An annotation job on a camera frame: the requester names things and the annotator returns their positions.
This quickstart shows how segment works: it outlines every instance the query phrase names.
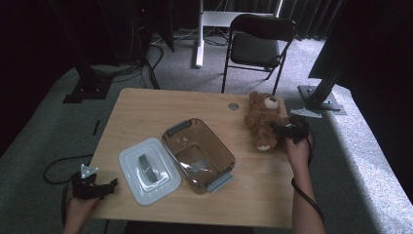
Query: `white plastic lid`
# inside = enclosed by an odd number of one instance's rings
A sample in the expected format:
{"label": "white plastic lid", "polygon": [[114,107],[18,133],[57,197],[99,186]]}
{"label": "white plastic lid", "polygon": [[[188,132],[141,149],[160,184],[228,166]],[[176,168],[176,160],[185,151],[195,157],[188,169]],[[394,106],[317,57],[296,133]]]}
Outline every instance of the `white plastic lid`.
{"label": "white plastic lid", "polygon": [[140,205],[158,201],[180,184],[178,170],[156,138],[148,138],[122,151],[119,162],[131,192]]}

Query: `chair backrest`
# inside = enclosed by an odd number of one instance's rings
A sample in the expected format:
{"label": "chair backrest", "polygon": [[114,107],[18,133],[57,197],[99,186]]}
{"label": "chair backrest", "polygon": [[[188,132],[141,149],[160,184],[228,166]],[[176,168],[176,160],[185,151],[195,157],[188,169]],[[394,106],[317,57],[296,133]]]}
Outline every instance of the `chair backrest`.
{"label": "chair backrest", "polygon": [[291,42],[297,34],[297,25],[291,19],[241,14],[231,22],[231,31],[241,31],[253,36]]}

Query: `chair leg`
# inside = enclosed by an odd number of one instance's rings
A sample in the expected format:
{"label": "chair leg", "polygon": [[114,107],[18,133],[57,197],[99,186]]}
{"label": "chair leg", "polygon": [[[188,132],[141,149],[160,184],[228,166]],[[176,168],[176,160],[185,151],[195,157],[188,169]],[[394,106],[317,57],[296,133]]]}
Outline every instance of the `chair leg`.
{"label": "chair leg", "polygon": [[272,68],[272,70],[270,71],[270,74],[268,74],[267,78],[265,78],[265,80],[269,80],[271,75],[273,74],[275,68]]}
{"label": "chair leg", "polygon": [[225,68],[224,68],[224,77],[222,79],[221,94],[224,94],[224,91],[225,91],[225,82],[227,81],[227,71],[228,71],[229,58],[230,58],[230,50],[228,49],[227,57],[225,58]]}
{"label": "chair leg", "polygon": [[224,77],[222,78],[221,94],[224,94],[224,91],[225,91],[225,82],[227,80],[227,70],[228,70],[228,62],[225,63]]}
{"label": "chair leg", "polygon": [[280,67],[279,67],[279,73],[277,75],[276,83],[274,84],[273,96],[276,94],[276,89],[277,89],[277,86],[279,85],[280,77],[282,76],[282,68],[283,68],[284,60],[285,58],[282,60],[282,63],[280,64]]}

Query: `chair seat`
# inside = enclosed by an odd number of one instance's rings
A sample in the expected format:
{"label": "chair seat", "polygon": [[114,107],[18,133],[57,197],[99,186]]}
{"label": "chair seat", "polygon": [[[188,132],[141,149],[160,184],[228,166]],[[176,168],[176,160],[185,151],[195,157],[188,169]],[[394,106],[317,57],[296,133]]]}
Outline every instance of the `chair seat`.
{"label": "chair seat", "polygon": [[280,65],[279,43],[276,40],[265,40],[244,33],[237,34],[233,40],[231,61],[277,67]]}

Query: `lid handle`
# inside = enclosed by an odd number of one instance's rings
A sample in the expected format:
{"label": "lid handle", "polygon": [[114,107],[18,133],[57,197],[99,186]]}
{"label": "lid handle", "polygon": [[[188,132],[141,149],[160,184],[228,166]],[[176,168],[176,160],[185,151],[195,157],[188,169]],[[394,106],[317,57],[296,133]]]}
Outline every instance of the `lid handle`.
{"label": "lid handle", "polygon": [[177,132],[179,132],[179,131],[181,131],[185,128],[191,127],[191,125],[192,125],[192,122],[190,120],[184,120],[184,121],[168,128],[167,129],[168,137],[173,136],[174,134],[176,134]]}

